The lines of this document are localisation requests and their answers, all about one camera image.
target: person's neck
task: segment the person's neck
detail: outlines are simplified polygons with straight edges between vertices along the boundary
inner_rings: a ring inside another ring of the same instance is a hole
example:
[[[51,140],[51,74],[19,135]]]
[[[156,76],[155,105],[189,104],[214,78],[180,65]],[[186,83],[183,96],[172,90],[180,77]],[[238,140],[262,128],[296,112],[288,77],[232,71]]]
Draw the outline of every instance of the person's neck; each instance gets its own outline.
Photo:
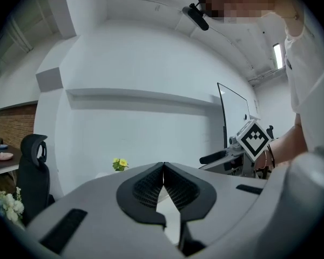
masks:
[[[288,33],[297,37],[301,35],[304,26],[304,9],[298,0],[274,0],[274,11],[286,24]]]

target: blue bowl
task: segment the blue bowl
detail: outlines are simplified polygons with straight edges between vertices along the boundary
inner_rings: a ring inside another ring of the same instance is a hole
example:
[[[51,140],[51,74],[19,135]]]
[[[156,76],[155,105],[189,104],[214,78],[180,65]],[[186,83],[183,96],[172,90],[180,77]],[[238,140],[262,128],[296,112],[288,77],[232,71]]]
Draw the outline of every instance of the blue bowl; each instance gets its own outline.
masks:
[[[0,145],[0,149],[7,149],[8,145]]]

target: bowl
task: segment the bowl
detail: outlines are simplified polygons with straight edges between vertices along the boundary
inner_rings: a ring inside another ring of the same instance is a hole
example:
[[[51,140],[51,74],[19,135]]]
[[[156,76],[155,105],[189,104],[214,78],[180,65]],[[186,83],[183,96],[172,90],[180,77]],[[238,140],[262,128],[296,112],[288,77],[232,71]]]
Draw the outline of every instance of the bowl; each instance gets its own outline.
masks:
[[[12,153],[0,153],[0,161],[10,160],[12,157]]]
[[[0,149],[7,149],[7,147],[8,145],[3,145],[3,144],[0,145]]]

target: white ceiling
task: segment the white ceiling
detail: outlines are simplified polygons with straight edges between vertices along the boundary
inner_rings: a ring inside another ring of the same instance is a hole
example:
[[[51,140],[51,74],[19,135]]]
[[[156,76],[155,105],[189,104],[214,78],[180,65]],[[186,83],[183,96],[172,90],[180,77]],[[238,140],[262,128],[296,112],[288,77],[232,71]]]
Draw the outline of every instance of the white ceiling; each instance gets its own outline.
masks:
[[[38,2],[42,11],[36,0],[24,0],[12,13],[32,47],[58,31],[48,0]],[[181,12],[191,3],[197,3],[197,0],[107,0],[107,19],[140,21],[183,33],[213,49],[253,85],[262,74],[275,70],[273,45],[283,44],[286,37],[284,24],[277,16],[268,15],[253,24],[222,24],[206,17],[210,29],[204,32]],[[0,70],[25,53],[3,30],[0,35]]]

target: wooden table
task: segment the wooden table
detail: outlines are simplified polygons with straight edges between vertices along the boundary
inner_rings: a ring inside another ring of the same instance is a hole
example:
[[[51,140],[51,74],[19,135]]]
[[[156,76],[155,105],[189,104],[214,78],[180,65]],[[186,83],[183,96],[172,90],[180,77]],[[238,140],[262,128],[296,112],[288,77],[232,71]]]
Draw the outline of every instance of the wooden table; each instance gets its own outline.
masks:
[[[7,161],[0,161],[0,174],[12,172],[19,168],[19,161],[22,153],[19,149],[8,146],[7,149],[0,149],[0,153],[12,153],[13,158]]]

